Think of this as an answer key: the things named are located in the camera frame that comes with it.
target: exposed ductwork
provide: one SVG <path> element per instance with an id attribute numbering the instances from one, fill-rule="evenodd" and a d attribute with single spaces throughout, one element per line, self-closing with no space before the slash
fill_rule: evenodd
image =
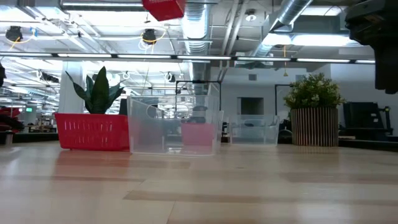
<path id="1" fill-rule="evenodd" d="M 204 39 L 207 37 L 209 26 L 209 5 L 206 4 L 187 4 L 185 6 L 185 15 L 182 19 L 182 30 L 186 39 Z M 209 49 L 208 42 L 186 41 L 185 47 L 189 55 L 207 55 Z M 192 63 L 190 66 L 192 80 L 209 80 L 210 64 Z M 196 95 L 202 95 L 203 86 L 194 85 Z"/>
<path id="2" fill-rule="evenodd" d="M 267 35 L 270 31 L 283 26 L 291 26 L 312 1 L 313 0 L 284 0 L 279 11 L 267 16 L 264 24 L 264 34 Z M 266 42 L 262 41 L 257 49 L 252 52 L 251 56 L 266 57 L 272 48 L 273 45 L 267 45 Z"/>

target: green plant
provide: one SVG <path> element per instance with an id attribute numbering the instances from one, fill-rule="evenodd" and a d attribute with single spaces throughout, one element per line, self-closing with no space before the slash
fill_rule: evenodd
<path id="1" fill-rule="evenodd" d="M 105 67 L 98 72 L 95 82 L 89 76 L 86 77 L 86 91 L 73 81 L 68 72 L 67 75 L 73 82 L 76 94 L 85 101 L 86 109 L 91 114 L 105 114 L 106 110 L 112 106 L 113 101 L 123 92 L 120 83 L 109 87 Z"/>
<path id="2" fill-rule="evenodd" d="M 336 83 L 325 78 L 323 73 L 309 75 L 292 83 L 292 89 L 284 97 L 290 109 L 337 107 L 345 102 Z"/>

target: snake plant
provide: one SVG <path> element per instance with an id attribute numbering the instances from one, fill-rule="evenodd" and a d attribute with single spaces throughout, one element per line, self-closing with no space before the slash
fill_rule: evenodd
<path id="1" fill-rule="evenodd" d="M 123 92 L 123 88 L 120 88 L 120 83 L 109 87 L 105 67 L 98 72 L 95 82 L 92 78 L 86 76 L 86 91 L 73 81 L 68 72 L 67 75 L 73 82 L 76 94 L 85 101 L 86 109 L 91 114 L 105 114 L 106 110 L 112 106 L 113 101 Z"/>

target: transparent storage container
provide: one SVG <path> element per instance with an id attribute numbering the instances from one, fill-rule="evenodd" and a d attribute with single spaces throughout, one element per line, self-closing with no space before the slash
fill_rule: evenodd
<path id="1" fill-rule="evenodd" d="M 279 117 L 274 115 L 236 115 L 230 119 L 231 144 L 276 146 Z"/>
<path id="2" fill-rule="evenodd" d="M 134 96 L 127 99 L 131 153 L 210 156 L 222 123 L 214 96 Z"/>

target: potted plant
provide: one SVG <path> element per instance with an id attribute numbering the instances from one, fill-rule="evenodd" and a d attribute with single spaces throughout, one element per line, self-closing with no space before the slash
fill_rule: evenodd
<path id="1" fill-rule="evenodd" d="M 73 82 L 76 94 L 85 101 L 89 114 L 55 115 L 61 147 L 64 149 L 86 149 L 128 151 L 127 116 L 105 114 L 123 88 L 120 83 L 109 87 L 106 68 L 97 74 L 95 82 L 86 77 L 86 90 Z"/>
<path id="2" fill-rule="evenodd" d="M 292 84 L 284 97 L 291 109 L 293 144 L 337 146 L 338 110 L 344 102 L 336 83 L 323 73 L 309 75 Z"/>

